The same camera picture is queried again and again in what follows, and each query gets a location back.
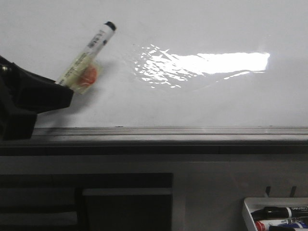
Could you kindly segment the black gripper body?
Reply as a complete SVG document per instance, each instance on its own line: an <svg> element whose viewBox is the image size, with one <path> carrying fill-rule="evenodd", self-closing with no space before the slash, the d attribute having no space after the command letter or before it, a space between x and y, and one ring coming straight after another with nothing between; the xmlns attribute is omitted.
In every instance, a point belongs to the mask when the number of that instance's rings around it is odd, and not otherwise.
<svg viewBox="0 0 308 231"><path fill-rule="evenodd" d="M15 76L13 63L0 58L0 139L30 139L37 120L37 114L19 108L13 102L13 96L5 80Z"/></svg>

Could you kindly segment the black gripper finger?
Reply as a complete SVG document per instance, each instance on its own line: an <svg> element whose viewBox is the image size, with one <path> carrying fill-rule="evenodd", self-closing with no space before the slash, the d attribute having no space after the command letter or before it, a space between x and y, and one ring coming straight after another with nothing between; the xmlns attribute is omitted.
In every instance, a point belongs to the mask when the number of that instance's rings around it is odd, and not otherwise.
<svg viewBox="0 0 308 231"><path fill-rule="evenodd" d="M43 113L70 106L73 91L54 80L26 71L13 64L17 72L13 101L17 107Z"/></svg>

